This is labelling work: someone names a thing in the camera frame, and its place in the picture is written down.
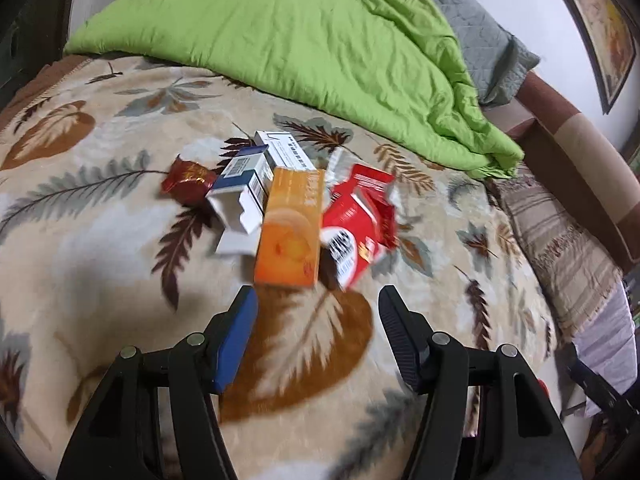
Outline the green quilt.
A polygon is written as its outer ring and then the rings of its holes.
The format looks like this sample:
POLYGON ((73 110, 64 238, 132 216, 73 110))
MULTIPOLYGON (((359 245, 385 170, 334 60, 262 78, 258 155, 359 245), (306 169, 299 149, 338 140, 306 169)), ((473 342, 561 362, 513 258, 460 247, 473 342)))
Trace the green quilt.
POLYGON ((433 0, 115 0, 65 50, 207 68, 477 179, 524 157, 484 116, 433 0))

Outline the wooden glass door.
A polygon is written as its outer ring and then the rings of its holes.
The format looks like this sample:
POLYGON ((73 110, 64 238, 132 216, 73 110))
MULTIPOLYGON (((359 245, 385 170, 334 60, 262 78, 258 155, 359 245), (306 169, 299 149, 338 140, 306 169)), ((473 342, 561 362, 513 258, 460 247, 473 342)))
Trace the wooden glass door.
POLYGON ((62 56, 72 0, 1 0, 1 104, 62 56))

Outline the brown beige headboard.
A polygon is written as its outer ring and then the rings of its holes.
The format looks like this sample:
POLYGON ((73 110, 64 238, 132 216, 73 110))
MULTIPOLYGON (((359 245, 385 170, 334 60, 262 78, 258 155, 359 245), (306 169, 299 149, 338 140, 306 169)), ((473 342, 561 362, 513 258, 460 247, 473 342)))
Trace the brown beige headboard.
POLYGON ((639 180, 586 115, 533 72, 512 101, 483 113, 523 149, 538 181, 630 272, 639 263, 639 180))

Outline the white medicine box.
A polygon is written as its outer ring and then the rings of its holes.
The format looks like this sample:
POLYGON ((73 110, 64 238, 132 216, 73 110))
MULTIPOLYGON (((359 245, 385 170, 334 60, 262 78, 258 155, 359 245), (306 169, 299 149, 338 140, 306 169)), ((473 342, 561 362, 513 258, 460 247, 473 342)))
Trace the white medicine box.
POLYGON ((258 130, 254 134, 254 141, 258 145, 268 146, 268 152, 277 167, 297 171, 316 170, 316 166, 314 166, 291 133, 258 130))

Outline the dark red candy wrapper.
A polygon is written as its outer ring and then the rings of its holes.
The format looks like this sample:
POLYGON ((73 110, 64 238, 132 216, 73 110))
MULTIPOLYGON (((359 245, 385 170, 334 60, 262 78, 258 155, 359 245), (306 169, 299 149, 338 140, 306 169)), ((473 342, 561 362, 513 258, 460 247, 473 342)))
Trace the dark red candy wrapper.
POLYGON ((177 156, 160 184, 160 190, 183 206, 196 207, 205 202, 216 179, 213 170, 177 156))

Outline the red white crumpled packet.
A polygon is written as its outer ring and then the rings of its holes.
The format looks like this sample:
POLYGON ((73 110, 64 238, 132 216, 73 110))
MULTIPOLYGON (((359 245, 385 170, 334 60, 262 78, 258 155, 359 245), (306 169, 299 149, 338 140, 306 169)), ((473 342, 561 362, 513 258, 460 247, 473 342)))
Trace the red white crumpled packet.
POLYGON ((352 155, 344 148, 336 148, 326 166, 326 185, 333 186, 344 182, 352 171, 352 155))

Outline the lavender cloth covered table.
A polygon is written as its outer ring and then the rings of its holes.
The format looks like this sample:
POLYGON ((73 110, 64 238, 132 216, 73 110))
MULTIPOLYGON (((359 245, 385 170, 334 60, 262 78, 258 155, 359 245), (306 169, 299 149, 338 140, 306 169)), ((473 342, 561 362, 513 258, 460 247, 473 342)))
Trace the lavender cloth covered table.
POLYGON ((576 354, 593 373, 602 376, 618 393, 625 393, 638 378, 638 356, 634 321, 622 281, 608 302, 573 339, 576 354))

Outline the orange medicine box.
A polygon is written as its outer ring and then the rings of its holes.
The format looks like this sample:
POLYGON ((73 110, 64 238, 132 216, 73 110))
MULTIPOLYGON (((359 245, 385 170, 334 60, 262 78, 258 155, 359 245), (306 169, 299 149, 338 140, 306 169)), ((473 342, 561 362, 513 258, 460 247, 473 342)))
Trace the orange medicine box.
POLYGON ((274 170, 255 260, 255 283, 291 288, 317 283, 323 183, 322 170, 274 170))

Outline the leaf pattern bed blanket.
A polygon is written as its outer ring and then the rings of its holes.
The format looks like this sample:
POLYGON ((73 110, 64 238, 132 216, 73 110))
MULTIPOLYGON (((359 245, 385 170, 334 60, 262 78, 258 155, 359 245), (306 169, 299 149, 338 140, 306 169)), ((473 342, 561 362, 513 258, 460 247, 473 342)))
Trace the leaf pattern bed blanket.
POLYGON ((216 400, 242 479, 396 479, 422 411, 402 384, 378 291, 462 344, 514 344, 539 368, 551 309, 480 182, 318 110, 198 68, 70 56, 1 113, 1 415, 36 469, 70 435, 122 347, 201 330, 253 277, 215 252, 221 225, 160 185, 176 158, 220 169, 258 130, 292 133, 326 180, 395 179, 392 251, 351 289, 258 288, 250 344, 216 400))

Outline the framed wall picture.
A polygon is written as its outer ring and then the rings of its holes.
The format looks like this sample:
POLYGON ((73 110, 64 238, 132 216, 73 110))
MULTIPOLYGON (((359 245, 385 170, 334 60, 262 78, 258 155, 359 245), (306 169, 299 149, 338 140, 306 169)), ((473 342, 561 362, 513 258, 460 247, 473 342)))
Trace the framed wall picture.
POLYGON ((572 14, 596 76, 603 113, 626 84, 637 50, 624 14, 614 0, 563 0, 572 14))

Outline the red white snack bag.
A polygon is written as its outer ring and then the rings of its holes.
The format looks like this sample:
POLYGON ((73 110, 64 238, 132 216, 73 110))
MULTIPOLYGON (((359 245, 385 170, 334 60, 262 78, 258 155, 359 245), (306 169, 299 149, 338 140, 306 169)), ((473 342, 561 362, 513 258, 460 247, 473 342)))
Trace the red white snack bag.
POLYGON ((396 247, 395 178, 363 164, 331 190, 320 231, 321 279, 346 290, 386 252, 396 247))

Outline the grey quilted pillow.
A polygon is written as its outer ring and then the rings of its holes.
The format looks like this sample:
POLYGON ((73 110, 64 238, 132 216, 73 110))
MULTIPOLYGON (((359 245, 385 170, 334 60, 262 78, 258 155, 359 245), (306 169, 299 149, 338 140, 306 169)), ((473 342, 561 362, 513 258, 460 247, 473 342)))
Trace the grey quilted pillow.
POLYGON ((482 107, 506 105, 540 57, 477 0, 434 0, 456 34, 482 107))

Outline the brown striped pillow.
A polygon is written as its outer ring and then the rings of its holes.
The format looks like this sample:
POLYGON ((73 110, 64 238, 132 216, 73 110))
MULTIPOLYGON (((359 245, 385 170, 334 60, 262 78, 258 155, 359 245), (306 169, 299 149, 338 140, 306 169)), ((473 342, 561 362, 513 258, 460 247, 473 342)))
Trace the brown striped pillow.
POLYGON ((535 271, 565 340, 596 320, 620 284, 622 270, 526 165, 488 190, 511 222, 518 247, 535 271))

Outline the blue white box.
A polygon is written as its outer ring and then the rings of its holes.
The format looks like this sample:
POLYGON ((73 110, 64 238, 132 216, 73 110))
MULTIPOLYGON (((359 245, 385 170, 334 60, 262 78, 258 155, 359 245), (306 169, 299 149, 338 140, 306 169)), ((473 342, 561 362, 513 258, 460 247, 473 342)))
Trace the blue white box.
POLYGON ((207 193, 210 206, 224 226, 217 255, 256 255, 273 168, 267 145, 242 148, 207 193))

